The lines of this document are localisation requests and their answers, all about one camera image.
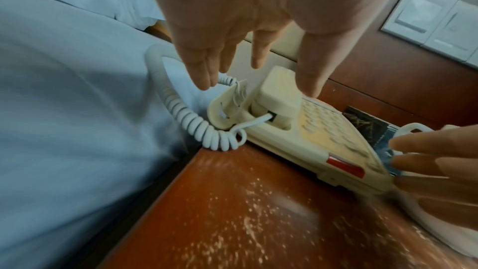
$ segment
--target landline phone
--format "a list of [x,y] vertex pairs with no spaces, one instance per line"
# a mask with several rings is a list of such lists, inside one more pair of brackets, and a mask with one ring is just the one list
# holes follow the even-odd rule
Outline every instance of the landline phone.
[[208,107],[216,130],[182,102],[169,81],[163,57],[180,60],[159,45],[146,52],[155,89],[171,115],[204,147],[226,151],[249,140],[332,186],[367,196],[392,188],[391,176],[358,130],[333,107],[303,96],[293,71],[275,66],[249,95],[245,80],[220,74],[219,83],[230,88]]

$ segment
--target telephone handset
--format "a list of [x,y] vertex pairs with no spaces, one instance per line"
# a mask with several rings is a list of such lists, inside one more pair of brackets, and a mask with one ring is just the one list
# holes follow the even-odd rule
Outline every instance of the telephone handset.
[[363,195],[391,189],[391,176],[367,141],[341,112],[303,96],[293,71],[275,66],[248,96],[246,81],[220,75],[219,82],[231,87],[208,107],[209,121],[220,129],[216,131],[182,103],[162,63],[163,56],[179,58],[163,52],[153,46],[146,53],[156,90],[173,117],[204,147],[236,149],[247,139],[313,171],[330,185]]

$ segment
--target telephone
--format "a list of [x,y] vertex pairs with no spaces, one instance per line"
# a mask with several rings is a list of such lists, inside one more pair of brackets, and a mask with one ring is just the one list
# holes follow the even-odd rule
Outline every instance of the telephone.
[[314,173],[332,185],[362,195],[389,191],[392,180],[375,151],[333,107],[302,95],[295,73],[275,66],[264,82],[246,94],[246,81],[220,74],[229,85],[208,107],[206,120],[181,101],[167,77],[160,46],[146,52],[146,66],[171,115],[206,148],[236,149],[246,140]]

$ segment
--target wooden surface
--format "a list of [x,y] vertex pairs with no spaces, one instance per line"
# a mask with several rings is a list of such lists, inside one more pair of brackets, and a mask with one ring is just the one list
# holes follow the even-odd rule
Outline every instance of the wooden surface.
[[393,205],[251,144],[201,150],[102,269],[468,269]]
[[347,106],[352,106],[399,127],[413,122],[424,124],[434,130],[439,130],[443,127],[443,124],[406,112],[330,79],[325,83],[319,99],[341,112]]
[[477,70],[379,31],[397,2],[389,1],[331,79],[438,124],[478,124]]

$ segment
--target bed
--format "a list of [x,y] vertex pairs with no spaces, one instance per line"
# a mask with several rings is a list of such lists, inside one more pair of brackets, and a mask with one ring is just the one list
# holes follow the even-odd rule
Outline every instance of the bed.
[[[148,90],[172,44],[56,0],[0,0],[0,24],[0,268],[53,268],[198,145]],[[198,113],[224,89],[165,64]]]

